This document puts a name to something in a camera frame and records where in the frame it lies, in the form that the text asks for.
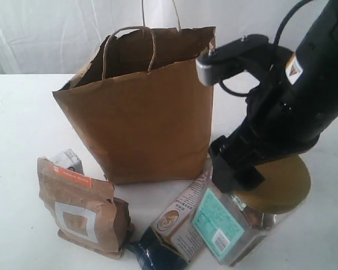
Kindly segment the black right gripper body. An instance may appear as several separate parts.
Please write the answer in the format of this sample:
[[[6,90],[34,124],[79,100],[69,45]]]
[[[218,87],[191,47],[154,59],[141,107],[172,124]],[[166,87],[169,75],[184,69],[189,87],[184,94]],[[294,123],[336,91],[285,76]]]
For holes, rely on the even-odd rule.
[[[260,83],[246,99],[247,115],[228,137],[225,161],[235,170],[300,154],[319,140],[318,83]]]

